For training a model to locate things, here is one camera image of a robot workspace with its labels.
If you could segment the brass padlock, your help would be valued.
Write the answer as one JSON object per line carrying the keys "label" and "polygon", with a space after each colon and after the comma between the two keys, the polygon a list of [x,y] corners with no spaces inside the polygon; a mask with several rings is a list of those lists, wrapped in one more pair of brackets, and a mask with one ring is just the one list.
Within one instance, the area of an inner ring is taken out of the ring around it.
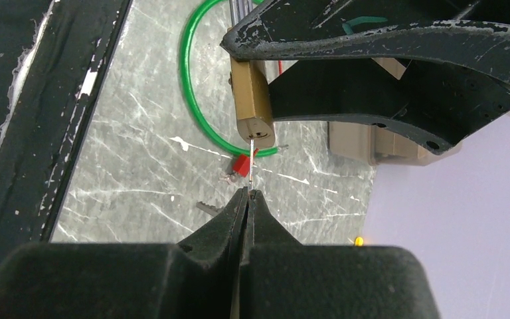
{"label": "brass padlock", "polygon": [[240,137],[259,149],[274,147],[276,135],[266,65],[261,60],[230,58],[230,85]]}

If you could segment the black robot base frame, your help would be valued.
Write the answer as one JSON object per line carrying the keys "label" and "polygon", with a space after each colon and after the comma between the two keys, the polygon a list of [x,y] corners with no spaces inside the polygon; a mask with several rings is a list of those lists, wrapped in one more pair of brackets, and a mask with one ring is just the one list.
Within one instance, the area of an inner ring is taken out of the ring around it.
{"label": "black robot base frame", "polygon": [[0,1],[0,266],[52,237],[130,1]]}

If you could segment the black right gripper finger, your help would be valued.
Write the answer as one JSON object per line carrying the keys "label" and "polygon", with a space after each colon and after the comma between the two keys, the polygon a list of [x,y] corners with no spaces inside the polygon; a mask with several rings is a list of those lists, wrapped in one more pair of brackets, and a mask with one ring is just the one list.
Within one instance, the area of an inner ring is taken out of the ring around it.
{"label": "black right gripper finger", "polygon": [[242,60],[449,63],[510,84],[510,1],[265,1],[221,45]]}
{"label": "black right gripper finger", "polygon": [[384,128],[440,155],[510,111],[510,85],[413,60],[400,78],[372,59],[301,60],[269,86],[276,121]]}

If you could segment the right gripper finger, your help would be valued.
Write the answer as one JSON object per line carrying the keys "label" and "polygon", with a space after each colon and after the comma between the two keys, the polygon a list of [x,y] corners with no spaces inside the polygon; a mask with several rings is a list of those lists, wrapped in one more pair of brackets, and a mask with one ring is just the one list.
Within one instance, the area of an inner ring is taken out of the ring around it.
{"label": "right gripper finger", "polygon": [[243,189],[241,318],[438,318],[420,261],[394,246],[299,243]]}
{"label": "right gripper finger", "polygon": [[0,318],[229,318],[248,191],[179,243],[33,243],[0,267]]}

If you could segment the green cable lock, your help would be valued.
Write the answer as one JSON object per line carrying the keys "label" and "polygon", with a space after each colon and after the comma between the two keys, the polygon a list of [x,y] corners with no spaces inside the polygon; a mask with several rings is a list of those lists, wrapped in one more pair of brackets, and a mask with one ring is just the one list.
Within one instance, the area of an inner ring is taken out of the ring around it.
{"label": "green cable lock", "polygon": [[250,150],[240,148],[231,144],[222,138],[209,124],[205,118],[201,107],[197,101],[195,90],[191,76],[191,51],[193,47],[193,39],[200,22],[203,17],[218,4],[222,3],[219,0],[203,1],[193,12],[190,14],[187,22],[185,23],[181,39],[179,42],[179,79],[181,84],[181,91],[183,98],[187,105],[189,114],[191,115],[196,127],[200,132],[208,138],[216,147],[222,151],[232,154],[234,156],[249,155]]}

